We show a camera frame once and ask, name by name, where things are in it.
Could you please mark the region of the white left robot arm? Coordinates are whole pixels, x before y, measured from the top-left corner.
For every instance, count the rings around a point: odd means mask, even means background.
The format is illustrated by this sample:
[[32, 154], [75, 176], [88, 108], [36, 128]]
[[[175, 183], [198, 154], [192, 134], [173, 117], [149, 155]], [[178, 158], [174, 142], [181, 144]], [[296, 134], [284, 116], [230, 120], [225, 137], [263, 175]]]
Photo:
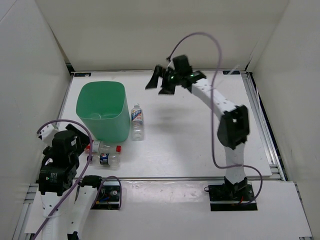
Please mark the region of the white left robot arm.
[[102, 177], [85, 175], [87, 164], [76, 178], [79, 157], [93, 139], [86, 128], [78, 130], [80, 123], [67, 123], [60, 131], [52, 120], [36, 132], [47, 147], [38, 177], [44, 220], [35, 240], [80, 240], [90, 209], [105, 194]]

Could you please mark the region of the clear bottle blue cap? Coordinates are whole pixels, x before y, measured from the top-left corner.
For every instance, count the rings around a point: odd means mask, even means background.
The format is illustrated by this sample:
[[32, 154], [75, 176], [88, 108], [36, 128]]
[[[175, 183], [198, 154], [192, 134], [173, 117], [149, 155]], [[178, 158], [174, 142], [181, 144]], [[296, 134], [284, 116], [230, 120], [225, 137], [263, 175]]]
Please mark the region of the clear bottle blue cap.
[[91, 120], [107, 120], [107, 119], [114, 119], [116, 118], [118, 115], [117, 114], [113, 114], [113, 113], [91, 113], [89, 114], [89, 116], [87, 117], [88, 119]]

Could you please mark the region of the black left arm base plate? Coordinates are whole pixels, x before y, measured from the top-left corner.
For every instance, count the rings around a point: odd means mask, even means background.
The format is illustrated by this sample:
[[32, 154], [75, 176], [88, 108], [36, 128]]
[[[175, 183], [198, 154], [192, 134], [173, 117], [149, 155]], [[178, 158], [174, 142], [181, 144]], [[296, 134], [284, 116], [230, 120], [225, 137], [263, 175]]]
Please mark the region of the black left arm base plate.
[[117, 180], [103, 183], [92, 210], [120, 210], [122, 206], [122, 186]]

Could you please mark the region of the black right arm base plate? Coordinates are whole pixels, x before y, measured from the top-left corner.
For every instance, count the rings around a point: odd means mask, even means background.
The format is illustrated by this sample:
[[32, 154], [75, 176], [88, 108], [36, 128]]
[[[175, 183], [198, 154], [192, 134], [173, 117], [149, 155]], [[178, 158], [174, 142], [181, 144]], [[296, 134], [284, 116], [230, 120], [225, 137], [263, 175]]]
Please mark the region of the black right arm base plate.
[[227, 187], [221, 185], [208, 185], [204, 191], [209, 194], [210, 210], [212, 212], [232, 212], [232, 211], [257, 211], [257, 203], [254, 200], [254, 191], [251, 184], [247, 185], [235, 196], [231, 196]]

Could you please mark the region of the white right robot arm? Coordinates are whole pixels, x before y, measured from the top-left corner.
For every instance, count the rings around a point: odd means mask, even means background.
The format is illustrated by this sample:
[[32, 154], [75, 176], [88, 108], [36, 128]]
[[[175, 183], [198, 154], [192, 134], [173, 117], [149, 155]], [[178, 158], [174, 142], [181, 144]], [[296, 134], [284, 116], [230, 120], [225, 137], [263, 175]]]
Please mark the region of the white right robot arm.
[[181, 86], [205, 103], [218, 119], [215, 136], [224, 146], [226, 161], [224, 193], [230, 200], [238, 199], [248, 184], [244, 170], [244, 149], [250, 133], [247, 107], [234, 104], [212, 88], [203, 72], [193, 70], [186, 55], [174, 57], [173, 67], [156, 65], [145, 88], [157, 88], [159, 78], [162, 79], [159, 94], [174, 95], [176, 87]]

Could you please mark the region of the clear bottle blue white label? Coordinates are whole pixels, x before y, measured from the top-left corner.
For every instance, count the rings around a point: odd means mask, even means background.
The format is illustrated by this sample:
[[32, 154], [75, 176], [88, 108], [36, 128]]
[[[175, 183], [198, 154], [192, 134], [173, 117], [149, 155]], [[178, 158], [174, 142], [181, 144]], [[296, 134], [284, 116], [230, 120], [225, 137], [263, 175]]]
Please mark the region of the clear bottle blue white label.
[[131, 137], [133, 141], [142, 141], [145, 136], [143, 110], [137, 103], [131, 110]]

